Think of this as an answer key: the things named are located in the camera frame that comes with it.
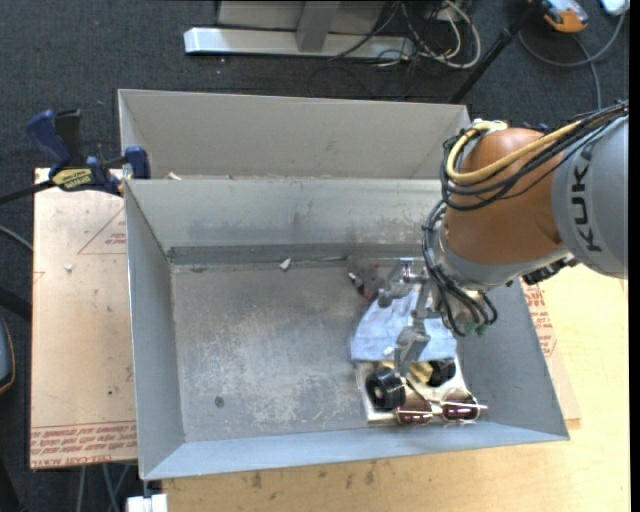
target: gray carpet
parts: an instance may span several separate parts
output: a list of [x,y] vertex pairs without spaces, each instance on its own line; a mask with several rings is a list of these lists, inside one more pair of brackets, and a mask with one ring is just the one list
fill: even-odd
[[[527,23],[521,35],[547,59],[573,62],[585,59],[583,50],[598,53],[612,38],[619,20],[607,16],[599,0],[580,4],[590,21],[575,38],[578,42],[554,32],[540,18]],[[524,5],[525,0],[472,2],[471,13],[485,50],[519,18]],[[24,130],[27,121],[43,109],[80,108],[86,147],[95,151],[101,144],[107,157],[116,156],[119,88],[445,103],[468,76],[466,71],[433,63],[376,68],[350,59],[186,56],[184,31],[213,21],[214,2],[209,1],[0,2],[0,195],[29,186],[31,170],[50,164]],[[394,21],[389,32],[405,30],[401,20]],[[629,23],[627,13],[617,37],[594,63],[602,106],[629,96]],[[544,63],[515,39],[463,103],[472,117],[553,126],[597,107],[592,71],[587,65]],[[31,239],[32,199],[0,206],[0,225]],[[0,249],[0,288],[30,301],[30,253],[3,233]],[[79,469],[28,469],[30,325],[6,308],[0,308],[0,314],[13,336],[17,357],[17,380],[0,396],[0,456],[28,510],[74,510]],[[123,467],[110,470],[115,482]],[[135,473],[129,470],[126,475],[121,497],[141,492]],[[101,467],[88,469],[83,510],[109,506],[103,476]]]

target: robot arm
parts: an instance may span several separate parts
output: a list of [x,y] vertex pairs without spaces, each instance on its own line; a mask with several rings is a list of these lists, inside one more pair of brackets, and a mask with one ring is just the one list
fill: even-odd
[[518,277],[579,262],[626,279],[628,136],[624,102],[547,135],[477,121],[445,145],[423,250],[449,328],[481,333],[497,314],[485,293]]

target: small object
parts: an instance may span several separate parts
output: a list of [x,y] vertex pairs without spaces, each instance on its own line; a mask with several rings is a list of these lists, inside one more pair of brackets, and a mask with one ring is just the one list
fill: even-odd
[[549,10],[544,19],[559,32],[576,33],[584,30],[589,15],[575,0],[547,0]]
[[620,16],[631,7],[631,0],[600,0],[600,3],[610,16]]
[[447,391],[440,407],[442,418],[453,423],[472,423],[480,417],[480,411],[487,408],[480,405],[470,391],[461,388]]
[[402,425],[426,425],[434,417],[445,423],[474,423],[486,408],[466,389],[454,388],[447,391],[440,402],[424,398],[407,400],[396,408],[395,414]]
[[440,387],[450,381],[456,374],[456,362],[454,359],[440,359],[429,361],[432,368],[431,377],[427,383],[429,386]]
[[286,260],[284,260],[282,263],[280,263],[280,268],[286,272],[287,270],[289,270],[289,267],[291,266],[291,258],[287,258]]
[[13,384],[16,376],[15,367],[11,336],[7,325],[0,317],[0,395]]
[[168,512],[169,500],[166,494],[154,494],[150,497],[132,496],[127,498],[126,512]]
[[402,380],[393,369],[386,366],[381,366],[371,373],[365,386],[376,409],[390,411],[403,405],[407,398]]

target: metal stand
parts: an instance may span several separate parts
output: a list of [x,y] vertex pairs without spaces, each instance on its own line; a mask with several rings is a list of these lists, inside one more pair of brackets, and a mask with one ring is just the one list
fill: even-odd
[[[341,55],[355,48],[369,36],[366,33],[329,33],[334,18],[339,13],[340,4],[341,2],[330,1],[304,2],[295,30],[192,28],[184,34],[185,51],[190,55]],[[369,10],[371,9],[375,10],[376,7],[369,7]],[[350,19],[345,19],[342,25],[350,26],[349,21]],[[350,52],[349,57],[371,59],[384,54],[391,59],[399,52],[410,53],[411,47],[411,42],[402,36],[373,36]]]
[[467,80],[462,84],[462,87],[460,87],[460,89],[451,97],[449,103],[460,103],[471,87],[475,85],[491,63],[498,57],[498,55],[500,55],[500,52],[502,52],[502,50],[504,50],[518,34],[522,25],[531,19],[534,14],[545,14],[549,9],[550,5],[545,0],[530,0],[529,5],[520,18],[518,18],[513,25],[502,30],[498,39],[493,43],[491,48],[489,48],[480,63],[473,69]]

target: table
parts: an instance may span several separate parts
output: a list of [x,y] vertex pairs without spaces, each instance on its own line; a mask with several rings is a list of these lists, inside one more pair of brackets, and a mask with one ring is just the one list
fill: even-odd
[[[33,469],[136,456],[121,208],[36,196]],[[563,353],[550,370],[581,409],[570,441],[167,480],[170,510],[628,510],[628,288],[576,267],[542,290]]]

